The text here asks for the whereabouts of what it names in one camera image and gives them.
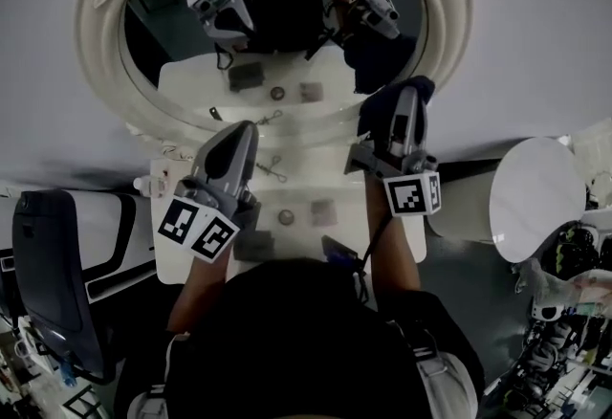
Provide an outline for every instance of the shoulder strap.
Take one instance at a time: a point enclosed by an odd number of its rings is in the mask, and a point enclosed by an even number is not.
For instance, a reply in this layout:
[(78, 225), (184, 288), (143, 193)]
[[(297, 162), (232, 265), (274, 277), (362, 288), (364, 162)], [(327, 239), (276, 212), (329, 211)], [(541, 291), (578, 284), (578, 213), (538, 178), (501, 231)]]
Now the shoulder strap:
[(409, 332), (395, 320), (395, 327), (414, 355), (423, 380), (433, 419), (473, 419), (478, 411), (478, 398), (470, 374), (461, 361), (449, 353), (441, 353), (434, 337), (415, 322)]
[(165, 403), (165, 383), (170, 373), (170, 357), (172, 346), (175, 342), (182, 342), (188, 338), (188, 334), (174, 336), (165, 351), (165, 372), (161, 384), (152, 385), (145, 393), (134, 398), (127, 411), (127, 419), (168, 419)]

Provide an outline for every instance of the wire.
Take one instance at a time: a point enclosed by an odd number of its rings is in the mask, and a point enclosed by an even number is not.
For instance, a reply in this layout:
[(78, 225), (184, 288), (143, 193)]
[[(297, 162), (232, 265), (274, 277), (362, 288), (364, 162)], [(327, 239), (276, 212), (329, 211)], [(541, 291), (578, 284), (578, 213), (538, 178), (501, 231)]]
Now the wire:
[[(229, 67), (231, 67), (231, 64), (233, 64), (233, 55), (230, 52), (223, 50), (216, 43), (214, 44), (214, 51), (217, 53), (217, 69), (218, 70), (226, 71)], [(225, 54), (228, 56), (229, 62), (227, 65), (221, 66), (221, 54)]]
[(393, 218), (393, 215), (391, 214), (391, 210), (388, 209), (386, 214), (384, 215), (384, 218), (381, 220), (379, 227), (374, 232), (374, 236), (372, 237), (372, 240), (370, 241), (370, 245), (367, 246), (367, 249), (365, 250), (365, 255), (363, 256), (363, 262), (361, 264), (361, 270), (358, 273), (358, 278), (360, 280), (360, 286), (361, 286), (361, 290), (360, 290), (360, 302), (361, 303), (366, 303), (370, 299), (370, 296), (368, 295), (368, 292), (367, 292), (367, 287), (365, 286), (365, 280), (363, 278), (365, 263), (367, 262), (370, 255), (372, 255), (372, 253), (376, 249), (376, 246), (379, 243), (379, 239), (383, 235), (384, 230), (386, 229), (387, 225), (389, 225), (389, 222), (391, 221), (392, 218)]

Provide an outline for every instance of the round mirror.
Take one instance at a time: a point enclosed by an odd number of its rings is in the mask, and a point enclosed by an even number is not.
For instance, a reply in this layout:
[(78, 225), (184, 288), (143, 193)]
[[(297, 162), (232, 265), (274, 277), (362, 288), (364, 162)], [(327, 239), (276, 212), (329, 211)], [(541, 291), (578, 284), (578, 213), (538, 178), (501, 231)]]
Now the round mirror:
[(157, 88), (151, 102), (291, 133), (413, 70), (424, 10), (425, 0), (127, 0), (123, 23)]

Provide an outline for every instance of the black shirt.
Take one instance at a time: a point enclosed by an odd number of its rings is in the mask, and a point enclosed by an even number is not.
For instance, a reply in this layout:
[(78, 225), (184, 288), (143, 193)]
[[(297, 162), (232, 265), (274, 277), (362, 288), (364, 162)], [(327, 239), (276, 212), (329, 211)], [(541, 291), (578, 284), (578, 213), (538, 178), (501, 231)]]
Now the black shirt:
[[(414, 357), (387, 320), (424, 325), (439, 350), (462, 361), (482, 395), (482, 366), (435, 296), (406, 292), (382, 315), (359, 303), (344, 269), (274, 261), (229, 281), (189, 340), (173, 346), (165, 388), (169, 415), (430, 417)], [(117, 417), (160, 382), (170, 339), (153, 337), (140, 357), (128, 359)]]

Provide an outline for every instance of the white mirror frame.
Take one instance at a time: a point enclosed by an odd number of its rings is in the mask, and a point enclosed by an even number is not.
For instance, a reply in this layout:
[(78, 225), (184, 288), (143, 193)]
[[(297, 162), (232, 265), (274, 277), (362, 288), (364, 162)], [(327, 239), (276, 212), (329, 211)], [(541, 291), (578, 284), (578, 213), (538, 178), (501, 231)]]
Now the white mirror frame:
[[(84, 75), (96, 95), (136, 130), (176, 144), (201, 145), (228, 123), (186, 111), (162, 96), (144, 77), (127, 49), (125, 3), (126, 0), (77, 0), (76, 52)], [(439, 92), (466, 49), (471, 14), (472, 0), (425, 0), (417, 53), (398, 79), (427, 76)], [(291, 126), (259, 126), (259, 145), (311, 146), (352, 138), (359, 108), (358, 103)]]

